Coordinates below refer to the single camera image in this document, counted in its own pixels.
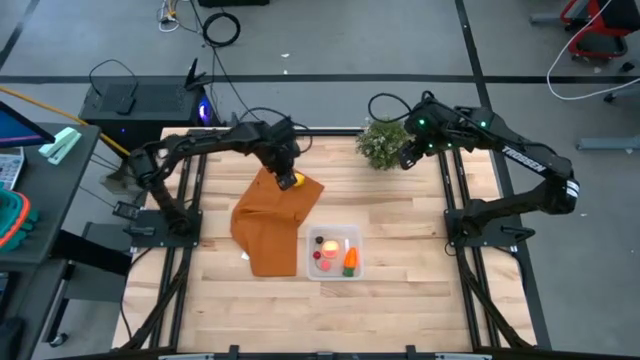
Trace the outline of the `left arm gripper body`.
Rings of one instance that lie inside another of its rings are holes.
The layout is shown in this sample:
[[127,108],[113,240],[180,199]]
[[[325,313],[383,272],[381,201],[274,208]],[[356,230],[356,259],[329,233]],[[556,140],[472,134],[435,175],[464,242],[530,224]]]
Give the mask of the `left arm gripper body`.
[[295,159],[300,156],[294,130],[269,130],[266,133],[267,150],[264,166],[276,180],[279,189],[292,188],[297,180],[294,175]]

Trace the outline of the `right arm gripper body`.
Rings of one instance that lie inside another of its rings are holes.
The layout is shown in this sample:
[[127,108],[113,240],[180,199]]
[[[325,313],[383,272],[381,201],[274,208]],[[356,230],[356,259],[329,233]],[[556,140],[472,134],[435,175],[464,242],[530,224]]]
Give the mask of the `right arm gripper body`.
[[402,169],[411,169],[429,152],[429,138],[426,135],[414,135],[402,144],[398,150],[398,160]]

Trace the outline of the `orange toy carrot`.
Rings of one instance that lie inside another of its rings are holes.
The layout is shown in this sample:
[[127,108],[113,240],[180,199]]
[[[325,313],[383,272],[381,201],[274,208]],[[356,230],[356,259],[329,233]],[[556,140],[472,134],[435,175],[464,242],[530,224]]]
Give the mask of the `orange toy carrot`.
[[358,250],[356,247],[350,247],[344,257],[342,275],[344,277],[353,277],[357,267]]

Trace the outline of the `clear plastic tupperware container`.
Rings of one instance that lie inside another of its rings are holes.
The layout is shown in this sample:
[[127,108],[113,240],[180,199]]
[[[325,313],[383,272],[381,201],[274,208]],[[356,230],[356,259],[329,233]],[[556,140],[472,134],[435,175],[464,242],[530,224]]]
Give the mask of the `clear plastic tupperware container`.
[[[321,253],[322,244],[317,244],[315,238],[322,236],[324,242],[328,240],[338,241],[340,244],[340,253],[334,259],[324,258],[321,254],[321,258],[316,260],[313,258],[313,253],[318,251]],[[358,250],[358,267],[355,270],[353,277],[344,277],[343,261],[346,252],[350,247],[356,247]],[[306,238],[306,250],[305,259],[307,260],[306,271],[307,277],[312,281],[357,281],[364,276],[364,256],[363,240],[360,232],[360,228],[356,225],[316,225],[310,226],[307,229]],[[327,260],[331,263],[331,268],[328,272],[323,272],[319,269],[319,264],[322,260]]]

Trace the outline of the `potted green plant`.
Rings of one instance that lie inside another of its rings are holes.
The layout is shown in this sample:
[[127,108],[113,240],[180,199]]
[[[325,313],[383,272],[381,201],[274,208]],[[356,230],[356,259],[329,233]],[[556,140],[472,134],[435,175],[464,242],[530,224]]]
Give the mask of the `potted green plant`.
[[381,171],[399,167],[398,151],[410,139],[400,122],[372,121],[356,137],[356,152]]

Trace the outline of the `orange cloth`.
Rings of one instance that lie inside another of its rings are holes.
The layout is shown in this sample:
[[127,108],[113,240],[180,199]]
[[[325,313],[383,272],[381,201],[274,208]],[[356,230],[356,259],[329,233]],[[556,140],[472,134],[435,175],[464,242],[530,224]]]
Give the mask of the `orange cloth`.
[[306,176],[300,186],[281,190],[273,174],[261,168],[232,211],[233,240],[249,256],[257,277],[297,273],[298,229],[324,186]]

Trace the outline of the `black wifi antenna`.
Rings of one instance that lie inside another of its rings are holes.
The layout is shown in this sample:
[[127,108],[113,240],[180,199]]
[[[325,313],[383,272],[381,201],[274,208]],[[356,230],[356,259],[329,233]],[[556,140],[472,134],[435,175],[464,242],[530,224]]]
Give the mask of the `black wifi antenna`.
[[204,87],[214,82],[214,78],[213,77],[207,78],[205,72],[202,72],[199,74],[196,73],[197,64],[198,64],[198,58],[195,58],[191,66],[189,67],[189,71],[185,78],[184,89],[186,91],[193,91],[199,87]]

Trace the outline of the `black computer tower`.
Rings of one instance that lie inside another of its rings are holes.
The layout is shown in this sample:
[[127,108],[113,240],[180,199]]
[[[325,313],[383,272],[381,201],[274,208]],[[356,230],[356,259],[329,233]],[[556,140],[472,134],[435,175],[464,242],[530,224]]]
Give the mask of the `black computer tower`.
[[[186,91],[186,76],[100,79],[89,88],[79,118],[112,139],[110,149],[121,159],[127,158],[126,152],[159,140],[165,128],[220,126],[205,86]],[[129,115],[119,115],[116,108],[126,95],[136,102]]]

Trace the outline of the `grey floor stand base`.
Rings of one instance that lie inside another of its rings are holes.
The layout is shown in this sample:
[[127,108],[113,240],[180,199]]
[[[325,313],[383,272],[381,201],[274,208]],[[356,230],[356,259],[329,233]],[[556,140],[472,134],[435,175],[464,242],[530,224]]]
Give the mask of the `grey floor stand base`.
[[103,176],[100,183],[114,195],[130,194],[136,189],[135,179],[125,164],[122,164],[114,172]]

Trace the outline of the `black desk base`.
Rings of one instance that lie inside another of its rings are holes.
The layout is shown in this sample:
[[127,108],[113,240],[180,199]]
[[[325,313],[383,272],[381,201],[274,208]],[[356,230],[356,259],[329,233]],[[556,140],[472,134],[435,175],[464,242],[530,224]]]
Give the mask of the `black desk base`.
[[121,301],[132,261],[131,247],[131,237],[121,225],[89,222],[80,235],[65,230],[59,233],[52,255],[65,260],[66,269],[42,335],[43,342],[55,348],[68,340],[60,325],[70,301]]

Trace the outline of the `mint green stapler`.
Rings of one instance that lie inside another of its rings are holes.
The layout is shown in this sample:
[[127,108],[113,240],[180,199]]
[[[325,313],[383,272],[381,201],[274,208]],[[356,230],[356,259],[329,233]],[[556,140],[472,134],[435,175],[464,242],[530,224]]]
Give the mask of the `mint green stapler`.
[[50,164],[58,165],[81,137],[82,134],[78,130],[66,127],[55,135],[55,141],[52,144],[42,145],[38,152]]

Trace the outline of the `dark side desk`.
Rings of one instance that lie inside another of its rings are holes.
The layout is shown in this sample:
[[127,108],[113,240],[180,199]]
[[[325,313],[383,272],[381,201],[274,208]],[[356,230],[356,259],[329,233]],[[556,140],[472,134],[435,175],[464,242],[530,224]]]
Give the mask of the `dark side desk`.
[[17,277],[0,322],[17,317],[23,334],[16,360],[30,360],[48,318],[67,261],[50,252],[99,139],[96,126],[79,126],[81,138],[58,165],[50,164],[36,147],[25,149],[28,165],[16,190],[39,212],[39,221],[15,251],[0,254],[0,272]]

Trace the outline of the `red framed black cart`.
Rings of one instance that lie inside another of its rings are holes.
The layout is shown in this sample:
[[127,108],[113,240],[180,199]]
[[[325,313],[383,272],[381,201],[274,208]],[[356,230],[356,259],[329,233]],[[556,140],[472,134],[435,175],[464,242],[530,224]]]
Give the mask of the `red framed black cart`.
[[576,30],[568,45],[573,59],[609,60],[627,53],[625,38],[640,30],[640,8],[635,0],[570,0],[560,20]]

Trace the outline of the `blue screen monitor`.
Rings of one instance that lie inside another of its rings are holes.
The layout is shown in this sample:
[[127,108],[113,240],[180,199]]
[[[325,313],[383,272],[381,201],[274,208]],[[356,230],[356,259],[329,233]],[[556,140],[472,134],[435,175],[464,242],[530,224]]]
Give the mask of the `blue screen monitor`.
[[55,137],[0,101],[0,148],[46,145]]

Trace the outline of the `white calculator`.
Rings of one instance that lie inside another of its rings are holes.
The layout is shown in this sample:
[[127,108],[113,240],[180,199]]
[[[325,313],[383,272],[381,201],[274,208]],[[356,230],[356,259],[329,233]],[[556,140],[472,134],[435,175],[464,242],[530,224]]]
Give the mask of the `white calculator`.
[[0,148],[0,188],[12,190],[25,165],[23,147]]

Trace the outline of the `teal and orange basket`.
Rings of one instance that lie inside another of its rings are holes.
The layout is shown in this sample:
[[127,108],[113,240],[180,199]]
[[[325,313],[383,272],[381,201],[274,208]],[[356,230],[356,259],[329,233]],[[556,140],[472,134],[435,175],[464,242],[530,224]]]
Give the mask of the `teal and orange basket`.
[[22,193],[0,189],[0,253],[19,248],[39,221],[39,211]]

